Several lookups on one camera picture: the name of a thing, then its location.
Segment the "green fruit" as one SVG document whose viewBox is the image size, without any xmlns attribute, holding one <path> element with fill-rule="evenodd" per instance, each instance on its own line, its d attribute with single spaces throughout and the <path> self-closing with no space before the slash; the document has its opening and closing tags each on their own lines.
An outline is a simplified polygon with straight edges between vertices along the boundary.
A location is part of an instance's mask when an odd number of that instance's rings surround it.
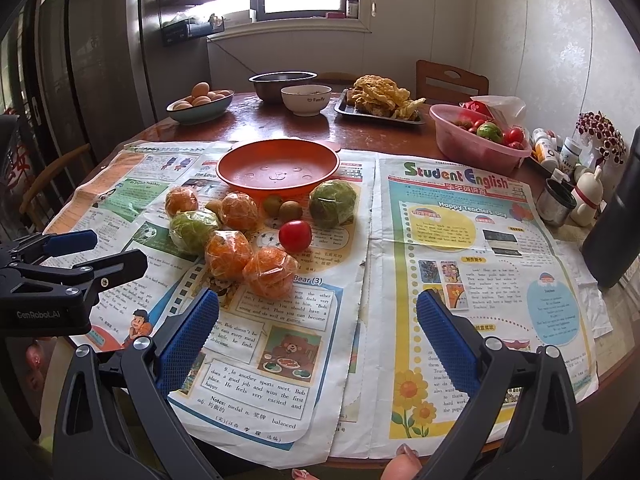
<svg viewBox="0 0 640 480">
<path fill-rule="evenodd" d="M 357 194 L 342 180 L 327 180 L 309 194 L 309 212 L 314 223 L 322 229 L 333 229 L 352 218 Z"/>
<path fill-rule="evenodd" d="M 181 211 L 169 222 L 171 241 L 191 255 L 203 255 L 209 239 L 220 229 L 220 220 L 208 209 Z"/>
</svg>

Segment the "orange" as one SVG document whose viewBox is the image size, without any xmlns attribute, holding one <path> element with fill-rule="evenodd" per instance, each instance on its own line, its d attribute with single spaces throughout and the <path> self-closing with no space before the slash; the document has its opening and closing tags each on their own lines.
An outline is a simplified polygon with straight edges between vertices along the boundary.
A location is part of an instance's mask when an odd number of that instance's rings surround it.
<svg viewBox="0 0 640 480">
<path fill-rule="evenodd" d="M 215 231 L 205 247 L 205 261 L 217 280 L 239 281 L 253 257 L 246 236 L 240 231 Z"/>
<path fill-rule="evenodd" d="M 266 246 L 252 255 L 243 269 L 243 280 L 254 294 L 269 300 L 291 295 L 298 262 L 284 250 Z"/>
<path fill-rule="evenodd" d="M 180 212 L 198 210 L 198 194 L 188 186 L 172 188 L 165 197 L 165 211 L 174 218 Z"/>
<path fill-rule="evenodd" d="M 230 192 L 221 201 L 220 218 L 231 229 L 254 230 L 259 218 L 258 208 L 248 194 Z"/>
</svg>

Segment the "small kiwi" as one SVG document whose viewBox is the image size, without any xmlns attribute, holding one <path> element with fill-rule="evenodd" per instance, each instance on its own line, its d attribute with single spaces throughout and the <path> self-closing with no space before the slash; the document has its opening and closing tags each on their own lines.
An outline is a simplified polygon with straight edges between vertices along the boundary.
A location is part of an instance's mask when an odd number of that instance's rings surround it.
<svg viewBox="0 0 640 480">
<path fill-rule="evenodd" d="M 221 212 L 221 200 L 209 200 L 205 208 L 219 216 Z"/>
</svg>

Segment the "kiwi fruit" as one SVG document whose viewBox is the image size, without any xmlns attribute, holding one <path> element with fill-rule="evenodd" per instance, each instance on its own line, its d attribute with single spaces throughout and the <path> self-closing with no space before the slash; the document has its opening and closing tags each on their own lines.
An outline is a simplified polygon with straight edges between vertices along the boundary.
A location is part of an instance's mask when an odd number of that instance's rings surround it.
<svg viewBox="0 0 640 480">
<path fill-rule="evenodd" d="M 271 194 L 262 201 L 262 209 L 270 218 L 278 218 L 282 204 L 283 200 L 279 195 Z"/>
<path fill-rule="evenodd" d="M 281 223 L 288 223 L 303 218 L 303 207 L 295 200 L 287 200 L 280 206 L 278 219 Z"/>
</svg>

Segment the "red tomato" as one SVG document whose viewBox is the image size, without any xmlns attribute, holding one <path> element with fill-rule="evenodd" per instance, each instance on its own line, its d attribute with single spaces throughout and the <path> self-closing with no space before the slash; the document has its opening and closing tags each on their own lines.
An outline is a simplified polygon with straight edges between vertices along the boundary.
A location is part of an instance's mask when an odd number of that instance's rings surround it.
<svg viewBox="0 0 640 480">
<path fill-rule="evenodd" d="M 312 231 L 310 225 L 304 220 L 292 220 L 280 227 L 280 245 L 286 252 L 297 254 L 304 252 L 311 244 Z"/>
</svg>

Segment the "orange plastic plate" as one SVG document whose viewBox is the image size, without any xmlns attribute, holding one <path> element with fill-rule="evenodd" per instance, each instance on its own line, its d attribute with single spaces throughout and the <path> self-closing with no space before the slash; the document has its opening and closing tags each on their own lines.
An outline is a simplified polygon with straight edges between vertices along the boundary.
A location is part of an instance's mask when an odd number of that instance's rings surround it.
<svg viewBox="0 0 640 480">
<path fill-rule="evenodd" d="M 302 139 L 269 139 L 239 145 L 224 154 L 217 176 L 250 194 L 295 195 L 332 178 L 340 166 L 337 152 Z"/>
</svg>

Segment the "wooden chair at left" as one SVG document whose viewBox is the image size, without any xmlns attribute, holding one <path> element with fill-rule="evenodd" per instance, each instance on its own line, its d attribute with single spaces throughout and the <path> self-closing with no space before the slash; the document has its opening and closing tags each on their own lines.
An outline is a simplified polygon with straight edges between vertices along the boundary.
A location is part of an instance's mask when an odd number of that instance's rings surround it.
<svg viewBox="0 0 640 480">
<path fill-rule="evenodd" d="M 43 172 L 35 178 L 34 183 L 24 193 L 20 205 L 20 214 L 27 214 L 30 220 L 32 220 L 34 226 L 39 231 L 44 230 L 44 223 L 38 216 L 37 211 L 35 211 L 34 206 L 32 206 L 32 201 L 39 193 L 43 191 L 43 189 L 47 185 L 52 183 L 53 179 L 61 171 L 66 169 L 69 164 L 77 160 L 81 155 L 88 153 L 88 151 L 90 151 L 90 145 L 84 144 L 79 148 L 75 148 L 73 151 L 70 151 L 55 159 L 54 162 L 51 162 L 46 168 L 43 169 Z"/>
</svg>

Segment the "left newspaper sheet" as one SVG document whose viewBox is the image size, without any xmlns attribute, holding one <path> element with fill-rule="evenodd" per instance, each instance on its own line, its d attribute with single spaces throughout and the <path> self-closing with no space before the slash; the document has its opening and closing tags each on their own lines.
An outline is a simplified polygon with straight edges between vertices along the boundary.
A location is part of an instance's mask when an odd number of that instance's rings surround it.
<svg viewBox="0 0 640 480">
<path fill-rule="evenodd" d="M 218 320 L 169 403 L 188 433 L 217 448 L 272 467 L 324 462 L 331 451 L 352 358 L 371 233 L 376 160 L 343 152 L 335 177 L 357 194 L 354 215 L 340 226 L 312 226 L 291 295 L 269 300 L 239 281 L 217 280 L 203 255 L 179 250 L 169 236 L 165 197 L 188 186 L 198 202 L 222 200 L 232 188 L 216 167 L 221 143 L 135 143 L 120 151 L 49 223 L 52 233 L 93 230 L 93 250 L 54 259 L 67 268 L 140 249 L 142 278 L 102 292 L 90 330 L 78 337 L 98 351 L 127 348 L 154 335 L 203 289 L 216 292 Z M 280 224 L 258 208 L 252 248 L 279 242 Z"/>
</svg>

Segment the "refrigerator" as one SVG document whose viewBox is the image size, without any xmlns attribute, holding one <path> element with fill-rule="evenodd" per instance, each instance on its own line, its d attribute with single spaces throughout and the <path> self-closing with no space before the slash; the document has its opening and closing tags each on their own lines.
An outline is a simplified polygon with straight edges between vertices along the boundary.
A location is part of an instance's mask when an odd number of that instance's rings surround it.
<svg viewBox="0 0 640 480">
<path fill-rule="evenodd" d="M 156 0 L 20 0 L 1 27 L 1 107 L 40 166 L 92 166 L 210 76 L 206 37 L 164 47 Z"/>
</svg>

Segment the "teal bowl of eggs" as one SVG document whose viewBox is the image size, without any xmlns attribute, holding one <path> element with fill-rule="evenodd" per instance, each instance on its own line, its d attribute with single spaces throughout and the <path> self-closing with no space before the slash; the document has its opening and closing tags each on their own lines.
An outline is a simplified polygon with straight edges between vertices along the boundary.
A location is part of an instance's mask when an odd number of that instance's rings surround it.
<svg viewBox="0 0 640 480">
<path fill-rule="evenodd" d="M 191 92 L 166 107 L 168 116 L 180 125 L 198 125 L 221 117 L 230 106 L 234 92 L 214 89 L 206 81 L 200 81 Z"/>
</svg>

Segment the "white rabbit figurine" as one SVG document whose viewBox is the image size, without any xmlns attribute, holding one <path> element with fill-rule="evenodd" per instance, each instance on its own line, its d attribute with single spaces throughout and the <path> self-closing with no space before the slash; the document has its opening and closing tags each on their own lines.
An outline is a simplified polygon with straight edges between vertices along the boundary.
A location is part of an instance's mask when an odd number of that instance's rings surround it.
<svg viewBox="0 0 640 480">
<path fill-rule="evenodd" d="M 576 207 L 570 213 L 570 218 L 578 226 L 589 226 L 599 210 L 603 197 L 601 174 L 600 166 L 593 171 L 584 171 L 574 186 L 572 195 L 576 200 Z"/>
</svg>

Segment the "white Family bowl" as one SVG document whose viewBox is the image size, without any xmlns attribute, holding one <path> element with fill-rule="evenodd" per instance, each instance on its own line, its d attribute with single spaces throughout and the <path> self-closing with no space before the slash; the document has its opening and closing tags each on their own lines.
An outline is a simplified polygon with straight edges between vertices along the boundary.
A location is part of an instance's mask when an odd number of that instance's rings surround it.
<svg viewBox="0 0 640 480">
<path fill-rule="evenodd" d="M 324 84 L 300 84 L 281 89 L 285 107 L 299 117 L 319 115 L 331 99 L 332 88 Z"/>
</svg>

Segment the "dark baking tray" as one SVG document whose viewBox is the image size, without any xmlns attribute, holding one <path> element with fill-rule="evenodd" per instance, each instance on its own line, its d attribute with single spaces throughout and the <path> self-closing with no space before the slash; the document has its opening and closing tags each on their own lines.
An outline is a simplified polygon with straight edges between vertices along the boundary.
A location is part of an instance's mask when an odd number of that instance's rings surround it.
<svg viewBox="0 0 640 480">
<path fill-rule="evenodd" d="M 425 119 L 420 110 L 416 112 L 416 118 L 414 119 L 399 119 L 357 112 L 356 107 L 351 106 L 347 103 L 346 89 L 341 92 L 340 97 L 338 98 L 334 106 L 334 110 L 337 112 L 337 114 L 343 117 L 370 119 L 374 122 L 389 122 L 390 124 L 398 124 L 404 126 L 422 126 L 425 124 Z"/>
</svg>

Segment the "curved wooden chair back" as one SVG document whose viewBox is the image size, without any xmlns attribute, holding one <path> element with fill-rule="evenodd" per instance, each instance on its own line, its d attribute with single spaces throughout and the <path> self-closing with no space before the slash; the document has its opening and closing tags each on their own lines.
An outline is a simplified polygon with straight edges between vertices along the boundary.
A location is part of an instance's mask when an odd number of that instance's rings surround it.
<svg viewBox="0 0 640 480">
<path fill-rule="evenodd" d="M 351 87 L 358 78 L 358 75 L 349 73 L 329 72 L 319 74 L 317 81 L 323 81 L 329 86 L 332 86 L 332 84 L 341 84 L 342 86 Z"/>
</svg>

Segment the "fried dough pile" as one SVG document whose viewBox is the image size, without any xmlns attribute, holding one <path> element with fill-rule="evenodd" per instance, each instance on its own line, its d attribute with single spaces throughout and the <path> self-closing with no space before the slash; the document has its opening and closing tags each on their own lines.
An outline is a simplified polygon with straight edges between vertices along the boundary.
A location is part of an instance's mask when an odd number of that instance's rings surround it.
<svg viewBox="0 0 640 480">
<path fill-rule="evenodd" d="M 378 75 L 359 77 L 346 92 L 346 103 L 356 112 L 376 117 L 416 120 L 424 98 L 413 99 L 411 92 L 395 81 Z"/>
</svg>

